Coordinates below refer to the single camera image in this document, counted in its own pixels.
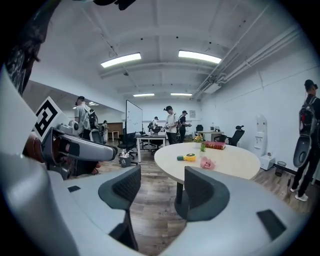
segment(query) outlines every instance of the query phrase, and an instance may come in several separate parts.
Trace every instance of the whiteboard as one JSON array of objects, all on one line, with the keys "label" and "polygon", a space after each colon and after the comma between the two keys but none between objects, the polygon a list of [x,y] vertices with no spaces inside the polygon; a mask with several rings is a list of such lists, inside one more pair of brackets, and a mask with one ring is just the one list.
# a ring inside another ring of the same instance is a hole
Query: whiteboard
[{"label": "whiteboard", "polygon": [[125,106],[125,121],[127,134],[142,132],[142,109],[129,100]]}]

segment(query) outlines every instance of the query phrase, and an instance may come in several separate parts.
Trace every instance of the desk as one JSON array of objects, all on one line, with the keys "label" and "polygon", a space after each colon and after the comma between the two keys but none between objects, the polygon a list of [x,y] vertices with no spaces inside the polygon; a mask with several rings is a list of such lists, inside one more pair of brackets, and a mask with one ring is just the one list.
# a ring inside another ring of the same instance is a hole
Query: desk
[{"label": "desk", "polygon": [[[194,153],[196,161],[178,161],[177,156]],[[185,166],[200,167],[200,150],[196,143],[179,143],[160,148],[154,154],[155,163],[171,179],[177,182],[174,206],[177,213],[184,219],[188,212],[188,195],[183,190],[185,183]],[[257,156],[243,148],[226,145],[224,150],[207,148],[204,156],[215,162],[214,171],[252,179],[260,169]]]},{"label": "desk", "polygon": [[115,135],[114,133],[117,133],[118,135],[118,138],[119,138],[119,131],[118,130],[108,130],[108,133],[112,133],[112,141],[114,142],[115,141]]},{"label": "desk", "polygon": [[198,134],[202,134],[202,137],[204,137],[206,134],[211,134],[211,141],[215,141],[215,137],[218,137],[220,135],[223,135],[223,131],[214,131],[214,130],[208,130],[208,131],[198,131]]},{"label": "desk", "polygon": [[140,142],[142,140],[148,140],[150,144],[150,140],[163,140],[163,147],[166,146],[166,135],[149,135],[149,136],[136,136],[136,148],[138,150],[138,162],[141,162],[141,151],[140,151]]}]

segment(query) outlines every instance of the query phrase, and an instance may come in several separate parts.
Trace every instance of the trash can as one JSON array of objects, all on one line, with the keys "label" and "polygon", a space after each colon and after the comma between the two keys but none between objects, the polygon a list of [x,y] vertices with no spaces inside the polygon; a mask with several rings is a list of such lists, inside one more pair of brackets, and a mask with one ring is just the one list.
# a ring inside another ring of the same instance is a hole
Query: trash can
[{"label": "trash can", "polygon": [[282,162],[282,161],[278,161],[277,162],[277,167],[275,169],[275,175],[281,177],[282,176],[282,173],[284,172],[284,169],[286,167],[286,163],[285,162]]},{"label": "trash can", "polygon": [[121,164],[122,168],[131,166],[131,158],[130,157],[120,156],[119,159],[120,159],[120,164]]}]

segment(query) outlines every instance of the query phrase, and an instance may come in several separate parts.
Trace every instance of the small plant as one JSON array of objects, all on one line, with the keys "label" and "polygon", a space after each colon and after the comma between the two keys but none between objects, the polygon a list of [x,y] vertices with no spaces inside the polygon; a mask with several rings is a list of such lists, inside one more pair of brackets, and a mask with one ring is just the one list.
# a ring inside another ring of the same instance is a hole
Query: small plant
[{"label": "small plant", "polygon": [[206,148],[206,144],[202,143],[200,146],[200,151],[201,152],[206,152],[207,148]]},{"label": "small plant", "polygon": [[202,141],[203,139],[201,135],[198,135],[193,139],[193,142],[197,142],[197,143],[202,143]]}]

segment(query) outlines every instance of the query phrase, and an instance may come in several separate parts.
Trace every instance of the red book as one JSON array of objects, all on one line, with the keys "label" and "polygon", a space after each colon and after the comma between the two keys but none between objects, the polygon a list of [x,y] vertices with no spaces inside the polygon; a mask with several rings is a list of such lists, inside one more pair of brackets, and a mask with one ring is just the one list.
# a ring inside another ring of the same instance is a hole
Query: red book
[{"label": "red book", "polygon": [[225,142],[205,141],[203,143],[205,144],[205,147],[209,149],[223,150],[226,147]]}]

